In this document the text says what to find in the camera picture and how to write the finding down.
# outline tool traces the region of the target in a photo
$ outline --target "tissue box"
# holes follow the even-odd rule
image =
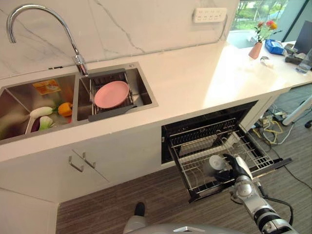
[[[283,55],[284,48],[282,43],[275,41],[274,39],[267,39],[265,40],[265,48],[271,53],[276,55]]]

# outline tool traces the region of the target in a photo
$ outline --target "open dishwasher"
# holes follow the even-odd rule
[[[252,136],[240,125],[256,102],[162,126],[162,163],[175,161],[190,194],[189,202],[213,195],[234,185],[226,174],[208,176],[204,165],[211,156],[240,156],[253,177],[274,171],[292,160],[271,159]]]

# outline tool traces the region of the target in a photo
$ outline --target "chrome faucet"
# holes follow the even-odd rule
[[[75,56],[73,56],[73,60],[75,62],[75,65],[77,66],[79,72],[82,75],[87,77],[88,76],[88,69],[87,69],[87,66],[85,64],[84,58],[79,53],[79,50],[78,50],[78,48],[76,46],[76,43],[75,43],[75,41],[73,39],[72,34],[69,31],[69,28],[68,28],[67,24],[62,19],[62,17],[59,16],[58,13],[56,13],[54,10],[49,9],[46,6],[30,3],[30,4],[23,4],[23,5],[18,6],[17,8],[15,8],[11,12],[11,14],[8,16],[8,19],[6,21],[6,32],[8,34],[9,41],[11,43],[16,43],[16,40],[15,40],[15,37],[14,37],[14,34],[13,34],[13,28],[12,28],[15,18],[20,13],[22,13],[23,11],[26,11],[26,10],[29,10],[29,9],[38,9],[38,10],[46,11],[46,12],[50,13],[51,15],[53,15],[61,23],[61,25],[63,25],[63,27],[65,29],[65,32],[66,32],[66,34],[68,36],[68,39],[70,40],[70,42],[71,42],[71,44],[73,46],[73,49],[75,51],[75,54],[76,54]]]

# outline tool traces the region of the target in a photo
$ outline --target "drawer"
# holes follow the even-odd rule
[[[180,171],[182,180],[193,202],[227,189],[234,184],[230,179],[230,165],[211,177],[203,167],[212,155],[225,160],[223,154],[240,156],[248,165],[254,178],[261,177],[289,162],[288,158],[272,160],[250,134],[244,130],[236,118],[200,126],[187,131],[166,136],[171,157]]]

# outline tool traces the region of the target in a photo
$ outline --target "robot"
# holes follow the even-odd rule
[[[245,206],[260,232],[263,234],[298,234],[291,224],[283,220],[263,198],[265,194],[261,184],[259,181],[256,182],[256,185],[252,182],[253,176],[245,161],[240,156],[233,157],[228,154],[223,156],[232,167],[229,175],[235,180],[234,186],[230,188],[230,194],[233,198],[240,200]],[[135,215],[128,220],[124,228],[124,234],[176,234],[179,232],[192,232],[194,234],[243,234],[238,231],[207,225],[157,224],[149,226],[144,217],[144,210],[144,204],[138,203]]]

